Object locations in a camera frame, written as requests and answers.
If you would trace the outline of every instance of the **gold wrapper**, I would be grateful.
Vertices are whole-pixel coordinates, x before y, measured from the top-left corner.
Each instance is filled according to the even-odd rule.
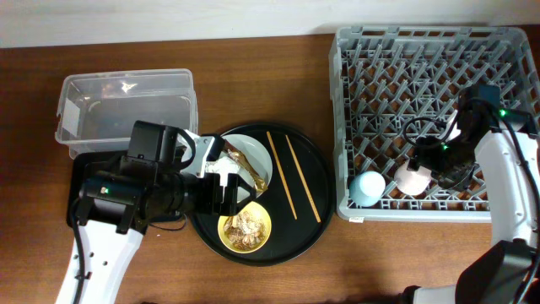
[[[257,193],[263,193],[268,189],[268,185],[264,182],[262,177],[260,177],[255,169],[250,165],[250,162],[247,161],[246,156],[242,153],[242,151],[235,148],[234,145],[230,144],[227,140],[225,140],[225,147],[224,147],[225,153],[234,160],[238,165],[240,165],[242,168],[246,169],[247,172],[250,174],[250,176],[253,178],[253,181],[255,181],[255,190]]]

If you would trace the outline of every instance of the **gray plastic crate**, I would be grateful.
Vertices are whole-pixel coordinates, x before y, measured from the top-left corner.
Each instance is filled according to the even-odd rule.
[[[463,193],[431,182],[417,196],[399,192],[393,176],[412,146],[401,136],[414,117],[447,119],[457,93],[478,81],[501,88],[502,104],[540,118],[540,83],[523,30],[496,27],[352,26],[337,31],[330,61],[334,111],[337,213],[345,220],[489,222],[482,172]],[[409,128],[440,133],[432,123]],[[370,208],[348,198],[348,184],[364,171],[386,179]]]

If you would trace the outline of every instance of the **wooden table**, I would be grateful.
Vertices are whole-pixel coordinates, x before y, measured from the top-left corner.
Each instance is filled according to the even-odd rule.
[[[538,27],[526,28],[540,58]],[[297,127],[331,164],[328,59],[333,35],[171,41],[0,50],[0,295],[50,303],[73,245],[65,224],[72,160],[54,139],[70,74],[189,68],[199,131],[251,121]],[[338,302],[394,295],[409,285],[454,284],[489,249],[490,226],[353,225],[336,215],[308,252],[252,268],[212,252],[188,226],[148,230],[122,281],[119,303]]]

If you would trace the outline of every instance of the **chopstick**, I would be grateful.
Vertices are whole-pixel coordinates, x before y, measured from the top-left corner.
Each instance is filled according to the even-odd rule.
[[[311,208],[313,209],[313,213],[315,214],[317,223],[321,223],[321,218],[319,217],[319,213],[317,212],[317,207],[315,206],[315,202],[313,201],[313,198],[311,197],[310,189],[307,187],[307,182],[305,182],[304,173],[302,172],[302,168],[300,168],[298,159],[296,159],[296,153],[294,152],[293,145],[290,144],[289,135],[285,135],[285,138],[287,138],[287,143],[289,143],[290,153],[293,155],[294,163],[296,164],[296,169],[298,169],[298,174],[300,175],[300,179],[302,180],[302,184],[304,185],[305,194],[307,194],[307,198],[310,200]]]
[[[272,147],[273,157],[276,159],[276,164],[278,165],[279,175],[281,176],[281,182],[283,182],[283,187],[285,188],[285,193],[289,199],[290,208],[293,210],[294,219],[297,220],[296,211],[294,210],[293,199],[290,197],[289,187],[287,187],[287,182],[285,181],[285,175],[283,169],[281,169],[281,163],[279,163],[278,153],[276,152],[276,147],[273,146],[272,135],[267,131],[268,141]]]

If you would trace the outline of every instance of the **round black tray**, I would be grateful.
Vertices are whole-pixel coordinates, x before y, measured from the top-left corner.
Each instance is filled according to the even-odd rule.
[[[298,219],[295,220],[284,186],[279,176],[267,131],[278,153],[283,173]],[[252,253],[230,251],[218,236],[217,215],[193,214],[192,223],[202,240],[221,256],[252,266],[270,266],[298,257],[317,242],[327,228],[336,207],[336,190],[333,174],[328,169],[320,150],[302,133],[293,128],[273,123],[254,123],[233,128],[222,135],[245,134],[261,142],[268,150],[273,163],[272,179],[268,190],[255,201],[260,203],[270,214],[272,232],[266,244]],[[291,144],[317,207],[321,223],[317,223],[310,201],[308,200],[300,175],[294,164],[285,135]]]

